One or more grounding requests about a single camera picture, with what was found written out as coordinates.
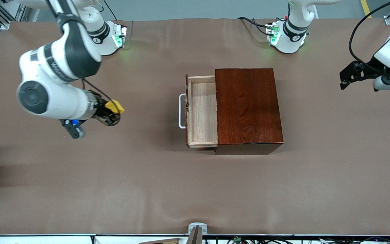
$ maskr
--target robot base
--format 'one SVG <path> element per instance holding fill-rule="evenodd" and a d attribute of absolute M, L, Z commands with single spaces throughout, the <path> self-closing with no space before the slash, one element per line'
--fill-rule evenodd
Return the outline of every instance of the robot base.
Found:
<path fill-rule="evenodd" d="M 268 34 L 273 34 L 273 37 L 267 36 L 269 45 L 274 46 L 282 53 L 292 54 L 303 45 L 306 34 L 297 42 L 292 42 L 288 36 L 284 34 L 283 26 L 285 21 L 277 21 L 266 25 Z"/>
<path fill-rule="evenodd" d="M 117 51 L 118 48 L 124 48 L 124 41 L 126 40 L 126 26 L 121 26 L 111 21 L 106 21 L 106 24 L 110 29 L 108 36 L 105 37 L 101 44 L 95 43 L 102 56 L 111 55 Z"/>

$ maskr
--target robot logo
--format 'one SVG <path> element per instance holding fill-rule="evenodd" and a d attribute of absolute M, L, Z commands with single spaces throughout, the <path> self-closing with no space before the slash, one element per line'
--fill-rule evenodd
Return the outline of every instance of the robot logo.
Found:
<path fill-rule="evenodd" d="M 102 41 L 99 38 L 93 38 L 93 42 L 96 44 L 100 44 Z"/>

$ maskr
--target drawer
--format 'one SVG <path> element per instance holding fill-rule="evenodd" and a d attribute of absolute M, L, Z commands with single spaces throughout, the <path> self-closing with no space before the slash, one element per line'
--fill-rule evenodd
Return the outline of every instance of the drawer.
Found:
<path fill-rule="evenodd" d="M 189 148 L 218 145 L 215 76 L 188 76 L 186 97 L 186 144 Z"/>
<path fill-rule="evenodd" d="M 181 125 L 184 95 L 186 126 Z M 271 68 L 219 68 L 214 76 L 186 76 L 178 118 L 189 148 L 214 148 L 216 155 L 270 154 L 283 144 Z"/>

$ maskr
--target gray floor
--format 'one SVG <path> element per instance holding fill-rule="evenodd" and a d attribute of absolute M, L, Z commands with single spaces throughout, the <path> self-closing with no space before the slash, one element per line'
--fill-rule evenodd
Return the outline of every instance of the gray floor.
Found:
<path fill-rule="evenodd" d="M 388 0 L 367 0 L 370 10 L 388 2 Z M 287 14 L 286 0 L 107 0 L 118 20 L 168 20 L 181 18 L 275 18 Z M 317 6 L 320 18 L 362 18 L 365 16 L 360 0 L 342 0 L 342 2 Z M 382 9 L 373 17 L 383 17 L 390 6 Z M 113 16 L 104 5 L 102 15 L 105 20 Z M 48 10 L 39 12 L 37 21 L 54 21 Z"/>

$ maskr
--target wire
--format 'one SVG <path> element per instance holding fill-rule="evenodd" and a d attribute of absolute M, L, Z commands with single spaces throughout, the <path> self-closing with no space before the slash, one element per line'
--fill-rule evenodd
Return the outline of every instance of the wire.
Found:
<path fill-rule="evenodd" d="M 262 24 L 257 24 L 255 23 L 255 21 L 253 22 L 252 20 L 246 18 L 246 17 L 240 17 L 240 18 L 237 18 L 238 20 L 246 20 L 247 22 L 253 24 L 253 25 L 257 25 L 259 27 L 266 27 L 265 25 L 262 25 Z"/>
<path fill-rule="evenodd" d="M 291 242 L 289 242 L 289 241 L 287 241 L 287 240 L 285 240 L 285 239 L 283 239 L 283 238 L 280 238 L 280 237 L 271 236 L 271 237 L 269 237 L 269 238 L 274 239 L 274 240 L 277 240 L 277 241 L 282 241 L 282 242 L 285 242 L 285 243 L 287 243 L 287 244 L 293 244 L 293 243 L 291 243 Z"/>
<path fill-rule="evenodd" d="M 353 240 L 346 238 L 344 241 L 339 241 L 336 239 L 327 238 L 326 241 L 330 241 L 330 242 L 325 242 L 325 244 L 361 244 L 362 242 L 371 241 L 373 239 L 376 241 L 385 241 L 385 242 L 390 243 L 389 239 L 374 236 L 374 237 L 370 237 L 370 238 L 367 238 L 367 239 L 362 240 L 362 241 L 354 241 L 354 238 L 353 238 Z"/>
<path fill-rule="evenodd" d="M 107 99 L 109 99 L 114 104 L 115 108 L 118 110 L 118 106 L 112 100 L 112 98 L 110 98 L 106 93 L 104 93 L 102 90 L 97 88 L 95 85 L 91 84 L 91 82 L 89 82 L 87 79 L 82 78 L 82 87 L 84 88 L 84 90 L 85 90 L 85 83 L 84 82 L 87 83 L 88 85 L 90 85 L 92 88 L 96 89 L 98 92 L 102 93 L 102 95 L 105 96 Z M 107 125 L 107 126 L 114 126 L 114 125 L 116 125 L 116 124 L 118 124 L 120 122 L 120 119 L 121 119 L 121 116 L 118 116 L 118 120 L 114 124 L 104 124 L 102 121 L 101 122 L 104 125 Z"/>
<path fill-rule="evenodd" d="M 108 3 L 106 1 L 103 1 L 106 6 L 108 7 L 109 11 L 111 11 L 111 14 L 114 16 L 114 19 L 116 20 L 115 14 L 112 12 L 112 9 L 109 7 Z"/>
<path fill-rule="evenodd" d="M 257 28 L 261 33 L 263 33 L 263 34 L 265 34 L 265 35 L 267 35 L 267 36 L 269 36 L 269 37 L 273 37 L 273 34 L 266 33 L 266 32 L 264 32 L 262 29 L 260 29 L 260 27 L 266 28 L 266 26 L 265 26 L 265 25 L 262 25 L 262 24 L 256 23 L 254 18 L 252 18 L 252 20 L 250 20 L 250 19 L 248 19 L 248 18 L 246 18 L 246 17 L 240 17 L 240 18 L 237 18 L 237 19 L 238 19 L 238 20 L 246 20 L 247 22 L 249 22 L 249 23 L 253 24 L 254 26 L 256 26 L 256 28 Z"/>
<path fill-rule="evenodd" d="M 350 36 L 350 41 L 348 42 L 348 50 L 350 51 L 350 54 L 360 63 L 364 64 L 365 66 L 367 66 L 368 68 L 372 69 L 373 71 L 376 71 L 376 72 L 380 72 L 380 70 L 374 68 L 373 66 L 367 64 L 366 62 L 362 61 L 359 57 L 356 56 L 356 54 L 354 54 L 352 48 L 351 48 L 351 42 L 353 41 L 353 37 L 354 37 L 354 34 L 356 33 L 356 30 L 358 29 L 358 27 L 362 24 L 362 22 L 364 22 L 364 20 L 366 20 L 370 15 L 374 14 L 375 12 L 381 10 L 382 8 L 386 7 L 390 5 L 390 2 L 388 3 L 385 3 L 383 4 L 382 6 L 374 9 L 373 11 L 369 12 L 367 15 L 365 15 L 365 17 L 359 21 L 359 23 L 356 25 L 356 27 L 353 29 L 353 32 L 351 33 L 351 36 Z"/>

